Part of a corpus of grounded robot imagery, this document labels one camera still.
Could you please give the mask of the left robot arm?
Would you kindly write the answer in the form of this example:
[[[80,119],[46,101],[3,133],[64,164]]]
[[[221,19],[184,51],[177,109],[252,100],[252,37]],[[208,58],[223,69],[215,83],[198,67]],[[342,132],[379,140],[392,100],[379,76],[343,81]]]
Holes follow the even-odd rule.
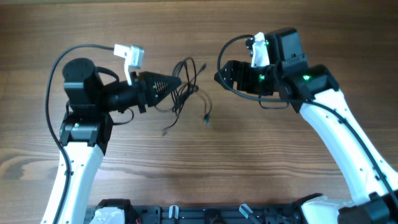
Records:
[[[133,106],[144,113],[182,83],[178,77],[141,72],[133,75],[133,85],[119,80],[104,85],[101,73],[114,75],[88,58],[71,60],[62,70],[68,109],[60,127],[57,176],[42,223],[83,223],[95,175],[116,125],[110,113]]]

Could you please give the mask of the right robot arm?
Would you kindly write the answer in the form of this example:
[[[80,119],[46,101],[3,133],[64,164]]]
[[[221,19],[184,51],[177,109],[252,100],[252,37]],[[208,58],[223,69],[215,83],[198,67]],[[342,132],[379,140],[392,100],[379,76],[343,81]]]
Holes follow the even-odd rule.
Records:
[[[312,194],[292,205],[296,223],[396,223],[397,172],[362,130],[336,79],[310,67],[297,29],[243,35],[250,62],[217,61],[215,80],[264,109],[292,107],[316,131],[340,168],[350,199]]]

